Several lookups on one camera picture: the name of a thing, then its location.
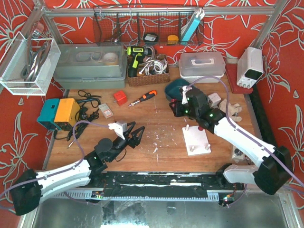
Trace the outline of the orange black screwdriver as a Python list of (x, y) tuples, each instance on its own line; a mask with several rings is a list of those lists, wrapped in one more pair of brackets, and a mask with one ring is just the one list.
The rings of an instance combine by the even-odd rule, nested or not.
[(153, 97), (155, 97), (157, 95), (157, 92), (155, 90), (152, 90), (152, 91), (149, 91), (147, 93), (145, 93), (144, 95), (142, 95), (140, 98), (138, 98), (137, 100), (131, 102), (128, 107), (131, 107), (131, 106), (135, 106), (136, 104), (138, 103), (141, 103), (141, 102), (144, 102), (144, 101), (147, 101)]

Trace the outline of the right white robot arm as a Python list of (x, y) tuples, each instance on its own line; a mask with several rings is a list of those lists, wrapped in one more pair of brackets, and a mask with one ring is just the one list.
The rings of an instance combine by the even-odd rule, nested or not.
[(195, 120), (199, 128), (228, 141), (243, 152), (254, 164), (250, 166), (224, 165), (218, 172), (220, 182), (255, 184), (263, 192), (275, 194), (292, 175), (289, 150), (266, 143), (237, 125), (225, 112), (211, 108), (208, 97), (191, 86), (179, 88), (181, 99), (172, 99), (169, 106), (176, 117)]

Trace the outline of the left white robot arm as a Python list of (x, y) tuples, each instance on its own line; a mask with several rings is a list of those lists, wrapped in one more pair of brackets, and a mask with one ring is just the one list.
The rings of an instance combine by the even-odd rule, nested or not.
[(117, 135), (115, 140), (101, 139), (93, 151), (80, 160), (50, 171), (29, 169), (14, 182), (9, 193), (16, 215), (25, 215), (45, 200), (76, 187), (93, 183), (107, 169), (108, 163), (127, 147), (135, 148), (141, 142), (145, 127), (134, 129), (135, 122), (114, 122), (108, 129)]

